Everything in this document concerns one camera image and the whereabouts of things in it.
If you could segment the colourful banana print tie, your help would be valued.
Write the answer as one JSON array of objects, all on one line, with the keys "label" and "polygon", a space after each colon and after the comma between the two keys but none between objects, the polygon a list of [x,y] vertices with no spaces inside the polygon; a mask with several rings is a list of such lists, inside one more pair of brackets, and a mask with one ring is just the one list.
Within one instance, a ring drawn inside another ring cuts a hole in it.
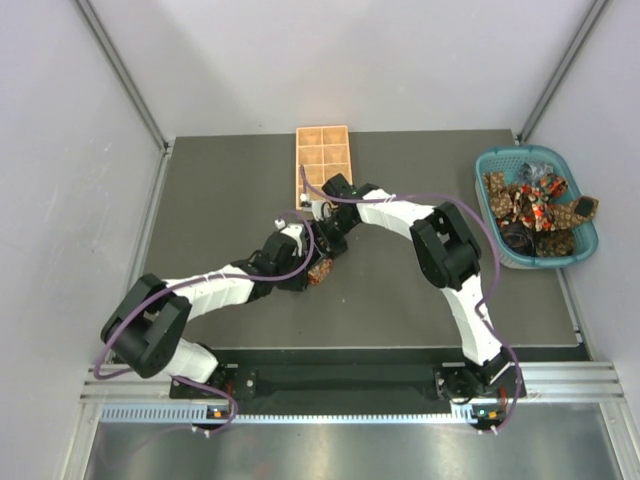
[{"label": "colourful banana print tie", "polygon": [[318,285],[333,269],[333,260],[329,257],[324,257],[318,260],[308,271],[307,278],[310,285]]}]

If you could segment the wooden eight-compartment box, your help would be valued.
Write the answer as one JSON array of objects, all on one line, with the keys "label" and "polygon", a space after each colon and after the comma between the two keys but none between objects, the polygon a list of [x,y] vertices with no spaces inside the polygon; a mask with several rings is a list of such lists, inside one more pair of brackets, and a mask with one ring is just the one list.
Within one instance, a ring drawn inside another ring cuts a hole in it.
[{"label": "wooden eight-compartment box", "polygon": [[310,200],[319,196],[310,189],[304,190],[300,175],[303,166],[308,182],[320,190],[327,180],[342,174],[352,184],[352,162],[349,130],[346,125],[310,126],[296,129],[296,208],[302,209],[300,195],[306,193]]}]

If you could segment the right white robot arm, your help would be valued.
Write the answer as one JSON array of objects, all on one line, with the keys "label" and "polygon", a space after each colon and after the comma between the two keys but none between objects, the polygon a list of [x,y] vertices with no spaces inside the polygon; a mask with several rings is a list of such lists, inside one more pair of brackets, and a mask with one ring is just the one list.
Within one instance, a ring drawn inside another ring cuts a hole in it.
[{"label": "right white robot arm", "polygon": [[448,196],[438,206],[422,205],[413,201],[413,195],[392,195],[375,185],[356,188],[341,174],[321,189],[305,182],[303,190],[336,205],[329,217],[321,207],[313,208],[317,221],[332,226],[334,233],[325,235],[329,240],[345,236],[359,224],[378,226],[410,240],[422,274],[444,294],[456,322],[469,364],[469,396],[492,394],[509,369],[515,373],[513,398],[521,396],[524,379],[519,359],[494,329],[487,307],[500,279],[500,263],[494,261],[494,280],[484,293],[481,249],[461,212],[466,211],[485,233],[489,230],[470,207]]}]

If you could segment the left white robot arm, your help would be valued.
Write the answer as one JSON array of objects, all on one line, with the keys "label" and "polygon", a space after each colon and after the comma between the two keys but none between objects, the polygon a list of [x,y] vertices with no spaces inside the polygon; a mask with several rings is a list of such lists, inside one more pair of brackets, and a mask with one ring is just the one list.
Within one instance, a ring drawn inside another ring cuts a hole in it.
[{"label": "left white robot arm", "polygon": [[300,224],[271,234],[247,259],[185,279],[140,277],[104,325],[100,338],[142,378],[183,377],[205,396],[226,387],[227,374],[206,347],[185,340],[186,324],[228,306],[243,305],[273,289],[302,291],[314,253],[313,235]]}]

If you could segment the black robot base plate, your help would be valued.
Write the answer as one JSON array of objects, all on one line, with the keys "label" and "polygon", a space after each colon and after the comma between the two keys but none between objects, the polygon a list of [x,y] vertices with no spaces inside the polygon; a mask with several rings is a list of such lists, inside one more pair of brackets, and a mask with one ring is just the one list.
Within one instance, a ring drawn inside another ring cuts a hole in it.
[{"label": "black robot base plate", "polygon": [[245,414],[425,413],[449,401],[522,397],[501,351],[485,366],[454,348],[220,349],[208,384]]}]

